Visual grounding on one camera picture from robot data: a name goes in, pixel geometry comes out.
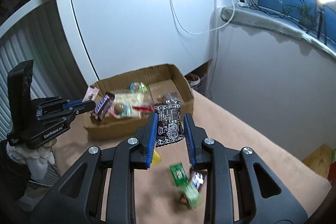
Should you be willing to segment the pink wafer packet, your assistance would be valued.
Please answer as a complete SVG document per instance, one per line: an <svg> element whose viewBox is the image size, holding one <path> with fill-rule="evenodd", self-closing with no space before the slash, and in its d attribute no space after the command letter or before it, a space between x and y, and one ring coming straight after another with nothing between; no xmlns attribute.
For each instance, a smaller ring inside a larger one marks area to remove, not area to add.
<svg viewBox="0 0 336 224"><path fill-rule="evenodd" d="M93 85L88 86L82 102L94 101L95 98L97 97L99 91L100 91L100 89L93 86Z"/></svg>

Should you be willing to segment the snickers bar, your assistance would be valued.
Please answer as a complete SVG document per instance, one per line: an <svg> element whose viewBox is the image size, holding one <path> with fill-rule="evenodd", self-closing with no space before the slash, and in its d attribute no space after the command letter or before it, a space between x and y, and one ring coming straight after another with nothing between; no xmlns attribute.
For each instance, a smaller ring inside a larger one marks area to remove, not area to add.
<svg viewBox="0 0 336 224"><path fill-rule="evenodd" d="M115 99L115 95L110 92L106 92L104 97L101 98L99 103L94 108L91 118L96 121L102 121L106 113L108 112L109 108L111 107L111 104L113 103Z"/></svg>

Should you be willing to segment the black patterned snack packet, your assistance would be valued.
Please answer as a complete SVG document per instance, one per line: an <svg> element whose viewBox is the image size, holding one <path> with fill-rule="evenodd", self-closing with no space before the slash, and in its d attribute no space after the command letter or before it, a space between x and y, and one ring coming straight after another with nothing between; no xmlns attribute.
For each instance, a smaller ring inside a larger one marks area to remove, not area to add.
<svg viewBox="0 0 336 224"><path fill-rule="evenodd" d="M158 114L156 147L177 143L185 138L180 121L181 103L179 101L158 103L154 106L154 110Z"/></svg>

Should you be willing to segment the packaged bread slices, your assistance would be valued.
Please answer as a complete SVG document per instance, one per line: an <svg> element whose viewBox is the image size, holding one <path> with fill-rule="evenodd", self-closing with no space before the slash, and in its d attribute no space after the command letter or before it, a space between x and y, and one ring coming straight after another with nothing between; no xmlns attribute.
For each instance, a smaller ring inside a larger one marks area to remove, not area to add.
<svg viewBox="0 0 336 224"><path fill-rule="evenodd" d="M130 118L140 119L149 113L143 113L137 110L133 110L132 104L142 102L146 95L150 95L150 93L132 93L132 92L116 93L115 99L113 103L111 104L111 106L116 103L127 103L131 107L131 117Z"/></svg>

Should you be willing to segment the white glove left hand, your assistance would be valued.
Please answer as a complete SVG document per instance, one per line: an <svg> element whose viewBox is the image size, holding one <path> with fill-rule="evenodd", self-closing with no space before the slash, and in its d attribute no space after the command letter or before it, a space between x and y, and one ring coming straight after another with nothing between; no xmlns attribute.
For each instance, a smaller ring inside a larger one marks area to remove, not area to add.
<svg viewBox="0 0 336 224"><path fill-rule="evenodd" d="M55 164L53 146L56 143L57 139L52 139L37 149L29 149L25 144L16 146L7 144L6 152L11 160L26 165L34 180L42 180L45 178L49 164Z"/></svg>

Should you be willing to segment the round chocolate ball toy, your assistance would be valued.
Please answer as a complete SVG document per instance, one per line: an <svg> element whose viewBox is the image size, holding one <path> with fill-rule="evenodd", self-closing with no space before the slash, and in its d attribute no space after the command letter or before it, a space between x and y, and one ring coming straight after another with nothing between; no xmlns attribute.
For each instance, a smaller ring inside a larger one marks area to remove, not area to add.
<svg viewBox="0 0 336 224"><path fill-rule="evenodd" d="M116 103L109 108L109 113L116 119L130 118L131 107L127 103Z"/></svg>

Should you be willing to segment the colourful round candy tub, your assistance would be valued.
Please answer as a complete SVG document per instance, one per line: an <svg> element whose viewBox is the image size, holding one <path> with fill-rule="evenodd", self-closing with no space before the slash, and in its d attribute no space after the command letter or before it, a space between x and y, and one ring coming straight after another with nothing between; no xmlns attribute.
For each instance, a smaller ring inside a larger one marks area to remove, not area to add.
<svg viewBox="0 0 336 224"><path fill-rule="evenodd" d="M131 83L131 85L130 85L130 91L131 91L132 93L147 93L147 92L148 92L148 88L147 88L147 86L146 86L144 83L142 83L142 82L139 82L139 83L137 83L137 82L133 82L133 83Z"/></svg>

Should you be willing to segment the red dark snack packet near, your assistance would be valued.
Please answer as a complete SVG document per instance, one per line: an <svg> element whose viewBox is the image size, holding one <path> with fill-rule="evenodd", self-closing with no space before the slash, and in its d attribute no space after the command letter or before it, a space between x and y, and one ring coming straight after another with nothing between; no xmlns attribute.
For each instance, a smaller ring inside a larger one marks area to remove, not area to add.
<svg viewBox="0 0 336 224"><path fill-rule="evenodd" d="M142 102L133 103L132 109L143 113L152 113L156 105L171 105L175 103L180 103L176 92L157 94L155 96L146 95Z"/></svg>

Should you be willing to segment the green flat candy packet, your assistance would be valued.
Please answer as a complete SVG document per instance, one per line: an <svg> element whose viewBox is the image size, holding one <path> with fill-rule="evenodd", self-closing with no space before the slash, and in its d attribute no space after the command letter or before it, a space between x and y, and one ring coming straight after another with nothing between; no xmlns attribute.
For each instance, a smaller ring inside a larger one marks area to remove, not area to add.
<svg viewBox="0 0 336 224"><path fill-rule="evenodd" d="M176 186L183 186L189 183L189 179L181 162L170 165L169 170Z"/></svg>

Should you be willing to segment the yellow packet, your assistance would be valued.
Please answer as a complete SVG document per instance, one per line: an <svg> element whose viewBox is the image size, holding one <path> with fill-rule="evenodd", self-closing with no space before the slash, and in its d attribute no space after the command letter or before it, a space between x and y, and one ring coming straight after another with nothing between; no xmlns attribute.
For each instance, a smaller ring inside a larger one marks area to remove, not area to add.
<svg viewBox="0 0 336 224"><path fill-rule="evenodd" d="M157 151L154 149L153 158L152 158L150 166L155 166L155 165L159 164L161 161L162 161L162 158L161 158L160 154L157 153Z"/></svg>

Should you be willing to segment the white cabinet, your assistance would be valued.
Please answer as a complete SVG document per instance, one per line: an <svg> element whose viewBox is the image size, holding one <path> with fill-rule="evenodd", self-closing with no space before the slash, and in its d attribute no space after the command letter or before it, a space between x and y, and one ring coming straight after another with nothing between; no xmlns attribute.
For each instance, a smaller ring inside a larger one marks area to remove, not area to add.
<svg viewBox="0 0 336 224"><path fill-rule="evenodd" d="M214 0L56 0L84 80L159 64L189 73L213 55Z"/></svg>

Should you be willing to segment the basket under cabinet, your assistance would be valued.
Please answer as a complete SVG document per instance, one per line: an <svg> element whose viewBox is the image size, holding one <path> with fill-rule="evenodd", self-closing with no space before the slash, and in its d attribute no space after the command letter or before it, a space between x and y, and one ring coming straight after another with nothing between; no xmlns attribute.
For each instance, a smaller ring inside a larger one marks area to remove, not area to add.
<svg viewBox="0 0 336 224"><path fill-rule="evenodd" d="M185 75L190 87L200 93L203 96L208 96L209 93L209 82L208 82L208 74L203 73L200 76L194 73L189 73Z"/></svg>

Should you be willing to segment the grey window sill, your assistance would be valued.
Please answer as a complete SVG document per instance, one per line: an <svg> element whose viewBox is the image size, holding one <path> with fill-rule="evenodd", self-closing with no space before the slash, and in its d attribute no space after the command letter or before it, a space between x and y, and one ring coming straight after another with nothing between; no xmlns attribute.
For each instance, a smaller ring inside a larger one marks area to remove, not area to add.
<svg viewBox="0 0 336 224"><path fill-rule="evenodd" d="M271 18L270 16L257 12L256 10L236 7L234 16L230 20L230 23L265 31L272 31L296 40L305 40L312 47L326 53L335 60L335 51L331 50L329 47L303 30L294 27L292 24L285 23L282 19Z"/></svg>

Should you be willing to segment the potted plant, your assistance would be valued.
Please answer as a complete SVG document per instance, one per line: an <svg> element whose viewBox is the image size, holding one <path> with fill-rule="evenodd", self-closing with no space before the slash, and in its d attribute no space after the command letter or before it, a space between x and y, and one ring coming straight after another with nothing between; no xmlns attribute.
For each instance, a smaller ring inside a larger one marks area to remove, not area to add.
<svg viewBox="0 0 336 224"><path fill-rule="evenodd" d="M303 28L311 28L315 26L316 8L315 0L294 0L292 4L282 7L282 14L298 19L298 24Z"/></svg>

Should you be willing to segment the black tripod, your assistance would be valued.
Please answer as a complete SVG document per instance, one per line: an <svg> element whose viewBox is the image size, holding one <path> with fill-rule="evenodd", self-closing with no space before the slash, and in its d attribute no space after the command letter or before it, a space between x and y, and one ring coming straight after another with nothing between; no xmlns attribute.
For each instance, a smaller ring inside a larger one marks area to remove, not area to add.
<svg viewBox="0 0 336 224"><path fill-rule="evenodd" d="M318 8L318 27L317 27L317 39L320 39L322 34L322 28L324 28L323 43L327 45L327 29L324 5L320 5Z"/></svg>

